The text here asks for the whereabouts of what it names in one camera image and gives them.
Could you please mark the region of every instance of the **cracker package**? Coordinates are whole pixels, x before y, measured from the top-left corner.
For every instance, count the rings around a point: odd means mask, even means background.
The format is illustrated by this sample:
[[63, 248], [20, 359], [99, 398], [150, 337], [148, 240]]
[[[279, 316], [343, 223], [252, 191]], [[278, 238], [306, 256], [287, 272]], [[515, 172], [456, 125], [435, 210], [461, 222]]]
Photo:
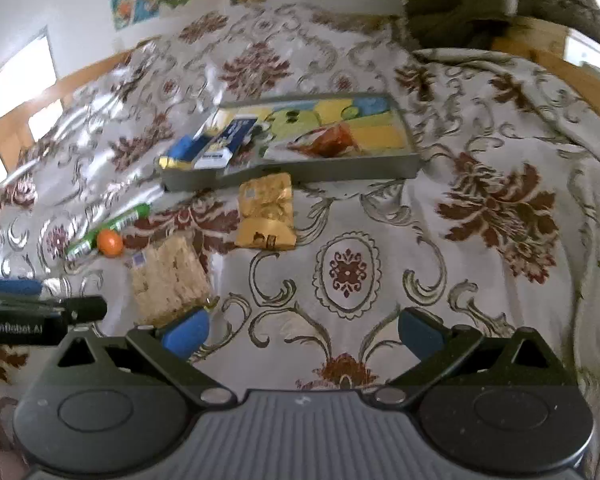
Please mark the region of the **cracker package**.
[[197, 306], [212, 306], [211, 287], [190, 234], [176, 233], [130, 261], [141, 324], [164, 327]]
[[242, 221], [236, 245], [285, 251], [296, 246], [291, 177], [277, 173], [254, 178], [240, 186]]

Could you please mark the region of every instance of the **green tube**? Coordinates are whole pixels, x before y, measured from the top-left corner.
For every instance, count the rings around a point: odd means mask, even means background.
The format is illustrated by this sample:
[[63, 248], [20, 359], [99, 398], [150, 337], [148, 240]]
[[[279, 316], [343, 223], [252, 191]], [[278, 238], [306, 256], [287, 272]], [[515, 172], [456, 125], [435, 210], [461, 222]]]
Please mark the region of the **green tube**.
[[70, 244], [66, 248], [64, 257], [69, 262], [74, 262], [82, 256], [86, 256], [96, 247], [96, 238], [98, 233], [103, 229], [111, 229], [112, 231], [120, 232], [125, 227], [131, 225], [139, 218], [145, 218], [149, 216], [151, 206], [145, 203], [140, 203], [137, 206], [125, 211], [122, 215], [116, 216], [111, 220], [104, 222], [104, 224], [97, 225], [93, 229], [86, 232], [86, 234], [80, 238], [77, 242]]

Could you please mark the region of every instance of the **small orange fruit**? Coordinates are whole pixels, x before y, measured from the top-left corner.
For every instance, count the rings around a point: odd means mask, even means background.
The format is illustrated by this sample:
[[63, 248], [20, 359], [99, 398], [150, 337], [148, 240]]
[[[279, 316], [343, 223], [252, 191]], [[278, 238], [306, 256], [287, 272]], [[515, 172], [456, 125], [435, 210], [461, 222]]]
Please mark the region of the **small orange fruit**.
[[111, 229], [103, 229], [98, 233], [96, 238], [98, 250], [107, 258], [115, 258], [120, 256], [124, 249], [122, 244], [122, 236]]

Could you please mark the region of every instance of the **green cartoon face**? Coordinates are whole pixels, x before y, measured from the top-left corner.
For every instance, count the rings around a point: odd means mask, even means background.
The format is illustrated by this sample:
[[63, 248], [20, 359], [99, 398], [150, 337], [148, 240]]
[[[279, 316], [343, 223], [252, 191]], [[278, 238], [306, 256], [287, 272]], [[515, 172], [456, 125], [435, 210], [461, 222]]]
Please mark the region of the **green cartoon face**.
[[271, 124], [270, 132], [277, 139], [297, 137], [320, 127], [318, 114], [294, 108], [273, 112], [265, 121]]

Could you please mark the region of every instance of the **gray ribbed panel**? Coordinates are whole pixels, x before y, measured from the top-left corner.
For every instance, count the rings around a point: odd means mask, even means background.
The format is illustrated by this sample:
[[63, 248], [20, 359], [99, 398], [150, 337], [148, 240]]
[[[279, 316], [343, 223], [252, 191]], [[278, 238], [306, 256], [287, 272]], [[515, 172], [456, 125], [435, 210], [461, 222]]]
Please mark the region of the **gray ribbed panel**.
[[[203, 415], [162, 463], [128, 480], [486, 480], [422, 440], [407, 416], [364, 404], [355, 392], [251, 392], [227, 412]], [[547, 480], [582, 480], [574, 471]], [[56, 480], [34, 473], [30, 480]]]

